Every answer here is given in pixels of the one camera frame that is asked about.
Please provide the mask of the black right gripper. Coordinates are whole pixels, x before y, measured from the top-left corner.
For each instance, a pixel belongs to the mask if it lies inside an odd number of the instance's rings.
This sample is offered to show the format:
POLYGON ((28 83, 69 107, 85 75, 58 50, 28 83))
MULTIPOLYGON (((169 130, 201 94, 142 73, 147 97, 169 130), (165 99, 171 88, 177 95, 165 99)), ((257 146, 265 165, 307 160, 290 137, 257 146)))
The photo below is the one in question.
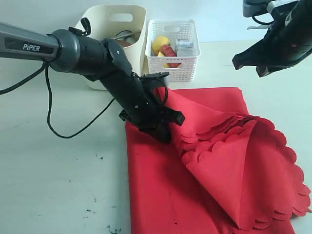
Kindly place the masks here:
POLYGON ((274 19, 271 28, 232 59, 235 70, 255 66, 259 78, 293 67, 312 53, 310 0, 272 0, 266 10, 274 19))

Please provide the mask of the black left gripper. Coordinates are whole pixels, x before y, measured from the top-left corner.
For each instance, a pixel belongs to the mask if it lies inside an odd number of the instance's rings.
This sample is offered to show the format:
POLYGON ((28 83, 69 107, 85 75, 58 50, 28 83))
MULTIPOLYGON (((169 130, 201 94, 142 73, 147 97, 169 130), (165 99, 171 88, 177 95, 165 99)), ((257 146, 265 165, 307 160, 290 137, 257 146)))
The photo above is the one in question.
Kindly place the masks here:
POLYGON ((101 84, 123 108, 120 117, 131 122, 162 143, 171 143, 172 135, 168 123, 181 126, 185 116, 165 106, 168 94, 165 89, 157 88, 153 94, 143 86, 140 76, 131 72, 117 71, 100 79, 101 84))

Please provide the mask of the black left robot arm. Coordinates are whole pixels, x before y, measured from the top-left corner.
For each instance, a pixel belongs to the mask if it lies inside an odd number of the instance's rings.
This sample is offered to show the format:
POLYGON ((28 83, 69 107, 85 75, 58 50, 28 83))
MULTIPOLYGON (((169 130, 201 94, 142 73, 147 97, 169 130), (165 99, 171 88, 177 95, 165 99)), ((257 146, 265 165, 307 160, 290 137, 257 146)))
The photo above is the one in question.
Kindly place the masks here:
POLYGON ((115 39, 90 37, 91 25, 81 19, 82 29, 69 27, 43 35, 6 23, 0 25, 0 55, 3 58, 38 60, 42 66, 22 81, 1 90, 6 94, 50 69, 82 75, 99 81, 121 107, 119 117, 163 143, 172 139, 169 124, 182 125, 185 116, 166 107, 166 98, 154 93, 166 88, 168 73, 137 75, 115 39))

